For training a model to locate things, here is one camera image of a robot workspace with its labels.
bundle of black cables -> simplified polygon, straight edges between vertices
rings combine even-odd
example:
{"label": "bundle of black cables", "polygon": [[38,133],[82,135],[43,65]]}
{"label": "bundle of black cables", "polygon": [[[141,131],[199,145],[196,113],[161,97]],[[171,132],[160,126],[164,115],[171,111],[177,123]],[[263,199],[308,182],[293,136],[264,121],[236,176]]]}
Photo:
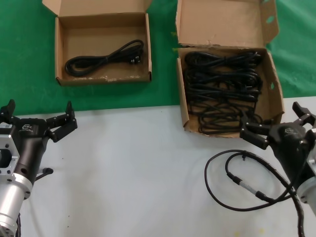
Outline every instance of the bundle of black cables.
{"label": "bundle of black cables", "polygon": [[239,132],[242,111],[251,121],[264,123],[255,114],[263,84],[255,68],[261,60],[255,51],[231,57],[207,52],[186,55],[183,75],[188,111],[197,116],[200,133]]}
{"label": "bundle of black cables", "polygon": [[[257,198],[259,198],[260,200],[263,200],[265,202],[267,202],[266,204],[260,205],[260,206],[256,206],[256,207],[250,207],[250,208],[235,208],[235,207],[231,207],[228,206],[224,203],[222,203],[211,191],[211,188],[209,186],[208,180],[207,180],[207,169],[209,164],[211,163],[211,161],[213,161],[215,158],[226,154],[226,153],[234,153],[233,155],[231,155],[228,160],[226,161],[225,164],[225,171],[227,176],[236,184],[242,186],[243,188],[247,189],[248,191],[250,191],[251,193],[253,193]],[[285,191],[276,199],[267,197],[264,193],[262,193],[261,191],[256,191],[254,190],[252,187],[250,187],[249,185],[247,185],[242,179],[238,178],[237,176],[234,176],[229,170],[228,170],[228,165],[229,162],[237,156],[241,156],[243,159],[245,158],[250,158],[250,159],[254,159],[255,161],[257,161],[258,163],[262,164],[268,171],[270,171],[277,179],[280,180],[280,182],[282,183],[282,185],[286,188]],[[233,210],[233,211],[242,211],[242,212],[246,212],[246,211],[254,211],[254,210],[259,210],[268,206],[272,206],[278,202],[281,201],[285,201],[288,200],[290,198],[292,198],[296,211],[297,211],[297,215],[298,215],[298,236],[299,237],[305,237],[304,234],[304,211],[303,208],[301,206],[300,200],[298,199],[298,197],[296,196],[296,192],[293,189],[293,185],[298,181],[299,177],[301,176],[303,169],[306,165],[306,161],[304,162],[304,164],[302,165],[302,167],[299,169],[299,172],[297,173],[296,177],[290,182],[288,183],[278,172],[275,168],[273,168],[268,162],[266,162],[264,159],[260,158],[259,156],[251,153],[251,152],[247,152],[247,151],[242,151],[242,150],[228,150],[228,151],[224,151],[221,153],[218,153],[217,155],[213,156],[211,159],[208,160],[208,162],[206,163],[205,166],[205,170],[204,170],[204,179],[205,179],[205,184],[206,184],[206,188],[209,192],[209,194],[211,194],[212,198],[221,206],[229,209],[229,210]]]}
{"label": "bundle of black cables", "polygon": [[143,48],[144,42],[136,39],[107,56],[78,56],[67,61],[65,71],[71,76],[82,77],[109,63],[138,64],[144,52]]}

cardboard box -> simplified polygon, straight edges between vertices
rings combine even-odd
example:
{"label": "cardboard box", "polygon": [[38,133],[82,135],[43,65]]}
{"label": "cardboard box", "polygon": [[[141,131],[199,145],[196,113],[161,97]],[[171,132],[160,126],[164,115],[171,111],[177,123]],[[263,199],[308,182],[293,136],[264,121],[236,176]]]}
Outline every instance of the cardboard box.
{"label": "cardboard box", "polygon": [[[186,131],[198,132],[196,116],[188,114],[182,71],[185,55],[205,51],[232,56],[256,50],[263,62],[256,68],[263,81],[255,113],[278,124],[284,114],[283,94],[271,54],[265,49],[278,34],[275,0],[179,0],[176,16],[181,45],[177,62],[182,124]],[[239,133],[219,134],[239,137]]]}
{"label": "cardboard box", "polygon": [[[55,74],[60,85],[151,81],[150,0],[42,0],[56,17]],[[85,77],[68,75],[65,63],[76,56],[104,56],[132,40],[144,42],[142,62],[113,63]]]}

cardboard box flap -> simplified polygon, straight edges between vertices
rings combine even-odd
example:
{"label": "cardboard box flap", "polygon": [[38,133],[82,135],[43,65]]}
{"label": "cardboard box flap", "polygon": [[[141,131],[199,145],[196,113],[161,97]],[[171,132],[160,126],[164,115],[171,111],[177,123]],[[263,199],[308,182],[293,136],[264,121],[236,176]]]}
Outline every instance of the cardboard box flap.
{"label": "cardboard box flap", "polygon": [[178,0],[179,43],[264,47],[279,32],[275,0]]}
{"label": "cardboard box flap", "polygon": [[60,17],[145,13],[151,4],[151,0],[42,0],[42,2]]}
{"label": "cardboard box flap", "polygon": [[42,0],[42,3],[56,15],[59,15],[62,0]]}

bolt hole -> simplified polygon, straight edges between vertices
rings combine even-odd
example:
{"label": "bolt hole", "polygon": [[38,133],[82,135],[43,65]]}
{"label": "bolt hole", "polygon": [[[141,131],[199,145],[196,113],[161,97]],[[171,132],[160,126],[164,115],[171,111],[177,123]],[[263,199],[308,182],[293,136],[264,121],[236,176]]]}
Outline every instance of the bolt hole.
{"label": "bolt hole", "polygon": [[21,172],[22,172],[23,174],[27,174],[27,173],[28,173],[28,171],[27,171],[26,169],[24,169],[24,168],[21,169]]}
{"label": "bolt hole", "polygon": [[275,16],[269,16],[269,17],[267,18],[267,20],[266,20],[266,23],[267,23],[267,24],[270,24],[270,23],[272,23],[274,20],[275,20]]}

green cloth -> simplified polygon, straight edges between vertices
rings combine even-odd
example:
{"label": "green cloth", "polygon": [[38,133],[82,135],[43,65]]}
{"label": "green cloth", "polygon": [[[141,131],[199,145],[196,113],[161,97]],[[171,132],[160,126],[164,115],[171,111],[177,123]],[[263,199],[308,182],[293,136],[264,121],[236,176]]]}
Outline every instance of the green cloth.
{"label": "green cloth", "polygon": [[[269,45],[285,97],[316,95],[316,1],[277,0],[279,36]],[[16,115],[179,104],[176,79],[177,0],[153,0],[153,81],[60,87],[54,79],[55,15],[41,0],[0,0],[0,105]]]}

